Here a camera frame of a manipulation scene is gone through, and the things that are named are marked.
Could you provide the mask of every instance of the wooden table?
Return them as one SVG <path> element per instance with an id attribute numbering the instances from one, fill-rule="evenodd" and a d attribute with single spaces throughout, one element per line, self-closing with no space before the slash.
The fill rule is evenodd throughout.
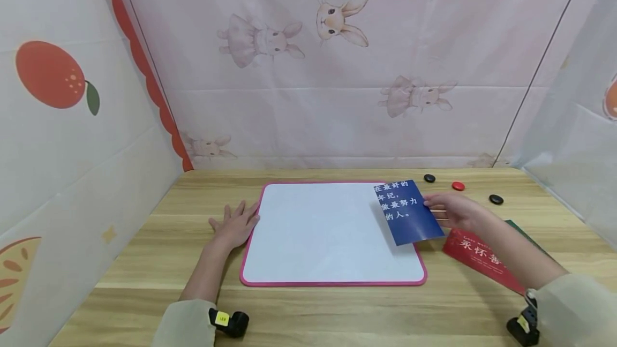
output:
<path id="1" fill-rule="evenodd" d="M 437 182 L 422 181 L 430 172 Z M 178 299 L 212 237 L 208 217 L 225 203 L 255 201 L 275 180 L 420 180 L 422 192 L 450 190 L 461 180 L 467 196 L 511 218 L 557 261 L 617 291 L 617 254 L 564 206 L 516 169 L 385 169 L 194 171 L 183 174 L 146 224 L 53 340 L 53 347 L 150 346 L 165 308 Z M 492 205 L 488 195 L 505 199 Z M 516 346 L 505 323 L 524 301 L 447 257 L 443 240 L 420 252 L 428 280 L 418 287 L 252 289 L 238 275 L 243 249 L 230 258 L 219 307 L 251 316 L 244 340 L 223 335 L 218 346 Z"/>

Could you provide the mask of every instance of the right hand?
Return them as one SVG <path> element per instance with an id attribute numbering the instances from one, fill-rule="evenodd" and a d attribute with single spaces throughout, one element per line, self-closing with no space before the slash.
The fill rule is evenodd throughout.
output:
<path id="1" fill-rule="evenodd" d="M 444 228 L 477 233 L 484 222 L 496 218 L 490 210 L 459 193 L 430 193 L 424 198 L 425 206 Z"/>

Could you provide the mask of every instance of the orange fruit illustration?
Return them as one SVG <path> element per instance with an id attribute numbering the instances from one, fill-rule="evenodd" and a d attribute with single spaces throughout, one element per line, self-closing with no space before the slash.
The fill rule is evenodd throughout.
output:
<path id="1" fill-rule="evenodd" d="M 602 108 L 608 119 L 617 120 L 617 80 L 606 89 Z"/>
<path id="2" fill-rule="evenodd" d="M 29 237 L 0 250 L 0 334 L 7 331 L 15 319 L 40 243 L 40 237 Z"/>
<path id="3" fill-rule="evenodd" d="M 99 95 L 81 67 L 68 52 L 42 40 L 22 44 L 15 57 L 21 83 L 36 99 L 48 106 L 66 109 L 76 105 L 87 92 L 93 115 L 99 111 Z"/>

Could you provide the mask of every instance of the sleeve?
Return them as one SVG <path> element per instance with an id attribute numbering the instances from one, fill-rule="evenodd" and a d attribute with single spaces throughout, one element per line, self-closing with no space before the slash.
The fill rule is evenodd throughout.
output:
<path id="1" fill-rule="evenodd" d="M 208 311 L 216 306 L 206 300 L 179 301 L 167 307 L 154 334 L 152 347 L 211 347 L 216 328 Z"/>
<path id="2" fill-rule="evenodd" d="M 604 347 L 617 340 L 617 297 L 593 278 L 568 274 L 534 292 L 540 338 L 559 347 Z"/>

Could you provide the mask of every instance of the whiteboard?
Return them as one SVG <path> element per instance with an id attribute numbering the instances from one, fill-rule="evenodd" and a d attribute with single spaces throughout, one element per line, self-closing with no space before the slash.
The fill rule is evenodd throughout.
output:
<path id="1" fill-rule="evenodd" d="M 413 244 L 396 246 L 373 190 L 382 182 L 269 184 L 244 254 L 248 286 L 421 285 Z"/>

